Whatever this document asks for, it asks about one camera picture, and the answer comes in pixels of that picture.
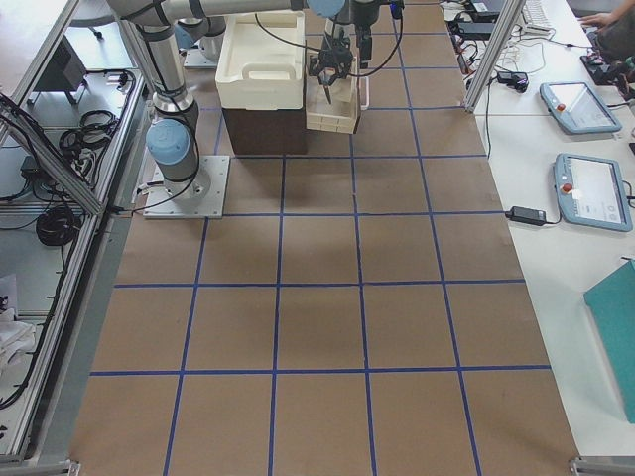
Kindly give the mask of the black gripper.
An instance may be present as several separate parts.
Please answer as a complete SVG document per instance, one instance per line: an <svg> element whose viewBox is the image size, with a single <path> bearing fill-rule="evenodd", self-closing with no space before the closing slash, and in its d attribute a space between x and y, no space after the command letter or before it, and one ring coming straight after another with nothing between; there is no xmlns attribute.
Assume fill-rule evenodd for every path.
<svg viewBox="0 0 635 476"><path fill-rule="evenodd" d="M357 35L371 32L377 22L382 2L378 0L350 0L349 20L354 25Z"/></svg>
<svg viewBox="0 0 635 476"><path fill-rule="evenodd" d="M358 52L360 68L369 66L372 59L372 33L370 30L358 31ZM319 77L326 67L337 70L339 79L348 79L351 75L353 53L350 49L350 37L343 27L335 27L333 32L325 31L318 54L311 54L308 62L308 75Z"/></svg>

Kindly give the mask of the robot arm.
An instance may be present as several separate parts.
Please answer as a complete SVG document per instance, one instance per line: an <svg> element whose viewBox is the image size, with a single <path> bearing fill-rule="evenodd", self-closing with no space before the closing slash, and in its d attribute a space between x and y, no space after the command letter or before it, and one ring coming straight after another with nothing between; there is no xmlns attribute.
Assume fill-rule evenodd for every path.
<svg viewBox="0 0 635 476"><path fill-rule="evenodd" d="M350 39L325 32L319 47L309 46L301 9L180 19L177 43L197 48L224 86L289 87L309 76L329 88L354 72Z"/></svg>
<svg viewBox="0 0 635 476"><path fill-rule="evenodd" d="M180 20L197 39L223 41L215 74L222 116L238 156L308 151L306 81L352 86L371 58L378 1L111 1L145 61L156 117L146 147L168 198L192 204L212 177L197 141L198 104L179 56Z"/></svg>

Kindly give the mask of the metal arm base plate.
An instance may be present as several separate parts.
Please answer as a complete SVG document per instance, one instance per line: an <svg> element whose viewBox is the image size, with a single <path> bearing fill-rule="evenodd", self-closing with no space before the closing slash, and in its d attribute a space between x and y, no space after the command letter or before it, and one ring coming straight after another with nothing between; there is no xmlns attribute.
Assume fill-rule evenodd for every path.
<svg viewBox="0 0 635 476"><path fill-rule="evenodd" d="M194 219L221 218L226 193L229 156L202 156L196 178L186 188L188 182L163 184L163 174L155 166L153 180L161 184L149 189L146 204L142 210L147 218Z"/></svg>

